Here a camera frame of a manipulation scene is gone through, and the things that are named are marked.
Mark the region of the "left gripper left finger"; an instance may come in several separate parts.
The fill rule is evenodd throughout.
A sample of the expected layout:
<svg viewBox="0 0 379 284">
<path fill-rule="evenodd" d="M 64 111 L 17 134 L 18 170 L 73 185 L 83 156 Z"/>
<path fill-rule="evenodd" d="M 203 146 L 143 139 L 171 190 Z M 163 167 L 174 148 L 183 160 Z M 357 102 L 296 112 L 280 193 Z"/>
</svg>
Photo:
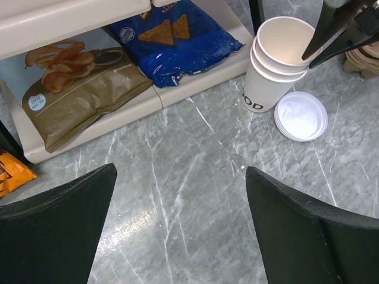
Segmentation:
<svg viewBox="0 0 379 284">
<path fill-rule="evenodd" d="M 1 283 L 86 283 L 116 178 L 109 163 L 1 206 Z"/>
</svg>

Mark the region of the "blue tortilla chip bag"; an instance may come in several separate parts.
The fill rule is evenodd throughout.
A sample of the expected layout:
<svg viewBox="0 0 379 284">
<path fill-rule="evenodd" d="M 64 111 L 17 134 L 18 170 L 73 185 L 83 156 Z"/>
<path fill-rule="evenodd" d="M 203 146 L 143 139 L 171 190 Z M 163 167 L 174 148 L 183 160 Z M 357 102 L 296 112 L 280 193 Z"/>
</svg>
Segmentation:
<svg viewBox="0 0 379 284">
<path fill-rule="evenodd" d="M 177 86 L 244 46 L 192 1 L 152 7 L 108 29 L 158 88 Z"/>
</svg>

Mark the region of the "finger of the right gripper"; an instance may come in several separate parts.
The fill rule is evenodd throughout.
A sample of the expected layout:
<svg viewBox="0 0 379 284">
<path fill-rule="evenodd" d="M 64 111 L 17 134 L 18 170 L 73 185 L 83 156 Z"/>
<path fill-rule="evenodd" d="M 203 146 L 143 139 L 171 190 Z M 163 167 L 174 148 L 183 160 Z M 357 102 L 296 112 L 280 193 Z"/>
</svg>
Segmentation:
<svg viewBox="0 0 379 284">
<path fill-rule="evenodd" d="M 337 34 L 341 35 L 353 20 L 376 18 L 375 1 L 324 1 L 313 37 L 305 49 L 302 59 L 306 60 Z"/>
<path fill-rule="evenodd" d="M 339 54 L 376 41 L 378 41 L 378 18 L 353 20 L 350 26 L 310 63 L 309 68 L 313 69 Z"/>
</svg>

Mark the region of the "cream three-tier shelf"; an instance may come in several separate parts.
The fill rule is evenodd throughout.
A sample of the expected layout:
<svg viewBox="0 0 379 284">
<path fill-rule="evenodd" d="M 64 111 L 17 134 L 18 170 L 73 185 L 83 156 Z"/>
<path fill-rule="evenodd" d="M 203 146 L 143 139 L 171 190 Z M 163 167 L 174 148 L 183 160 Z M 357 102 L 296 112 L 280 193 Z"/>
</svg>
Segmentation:
<svg viewBox="0 0 379 284">
<path fill-rule="evenodd" d="M 2 1 L 1 88 L 40 163 L 246 72 L 225 1 Z"/>
</svg>

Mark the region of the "orange chip bag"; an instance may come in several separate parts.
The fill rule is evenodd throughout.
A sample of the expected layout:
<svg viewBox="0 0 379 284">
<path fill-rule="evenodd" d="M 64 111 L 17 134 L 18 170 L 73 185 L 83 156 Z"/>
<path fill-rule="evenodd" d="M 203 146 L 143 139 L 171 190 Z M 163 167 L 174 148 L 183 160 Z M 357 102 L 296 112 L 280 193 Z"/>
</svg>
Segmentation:
<svg viewBox="0 0 379 284">
<path fill-rule="evenodd" d="M 36 178 L 28 166 L 1 148 L 1 198 Z"/>
</svg>

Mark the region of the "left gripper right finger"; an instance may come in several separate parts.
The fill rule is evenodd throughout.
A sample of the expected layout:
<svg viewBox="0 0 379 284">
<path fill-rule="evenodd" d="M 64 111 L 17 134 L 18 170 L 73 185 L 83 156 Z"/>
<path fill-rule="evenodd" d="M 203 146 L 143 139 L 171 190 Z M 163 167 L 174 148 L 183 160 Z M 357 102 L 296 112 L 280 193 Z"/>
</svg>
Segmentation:
<svg viewBox="0 0 379 284">
<path fill-rule="evenodd" d="M 268 283 L 378 283 L 378 219 L 255 167 L 246 170 L 246 191 Z"/>
</svg>

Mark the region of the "brown chip bag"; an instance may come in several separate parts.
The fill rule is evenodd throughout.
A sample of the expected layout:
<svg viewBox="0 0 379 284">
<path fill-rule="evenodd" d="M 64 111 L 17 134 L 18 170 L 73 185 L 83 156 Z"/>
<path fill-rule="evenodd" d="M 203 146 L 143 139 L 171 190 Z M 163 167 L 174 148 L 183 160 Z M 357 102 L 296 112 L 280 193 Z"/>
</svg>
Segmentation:
<svg viewBox="0 0 379 284">
<path fill-rule="evenodd" d="M 103 28 L 3 59 L 1 79 L 49 153 L 152 85 Z"/>
</svg>

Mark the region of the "cardboard cup carrier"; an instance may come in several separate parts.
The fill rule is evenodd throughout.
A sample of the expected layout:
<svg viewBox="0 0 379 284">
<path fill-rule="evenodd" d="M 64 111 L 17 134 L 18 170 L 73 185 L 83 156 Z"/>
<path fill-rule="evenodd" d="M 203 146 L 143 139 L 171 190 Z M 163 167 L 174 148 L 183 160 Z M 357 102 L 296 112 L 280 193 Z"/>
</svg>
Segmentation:
<svg viewBox="0 0 379 284">
<path fill-rule="evenodd" d="M 344 72 L 358 72 L 366 79 L 378 77 L 378 42 L 347 51 L 345 56 Z"/>
</svg>

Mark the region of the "stack of white lids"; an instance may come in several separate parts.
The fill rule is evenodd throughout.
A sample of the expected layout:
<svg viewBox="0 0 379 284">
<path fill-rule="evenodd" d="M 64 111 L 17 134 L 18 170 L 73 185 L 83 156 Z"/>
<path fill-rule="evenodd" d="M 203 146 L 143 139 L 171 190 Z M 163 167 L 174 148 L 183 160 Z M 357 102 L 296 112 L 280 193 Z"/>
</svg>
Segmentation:
<svg viewBox="0 0 379 284">
<path fill-rule="evenodd" d="M 285 137 L 297 142 L 319 138 L 328 124 L 324 105 L 315 96 L 302 91 L 290 92 L 279 100 L 274 120 Z"/>
</svg>

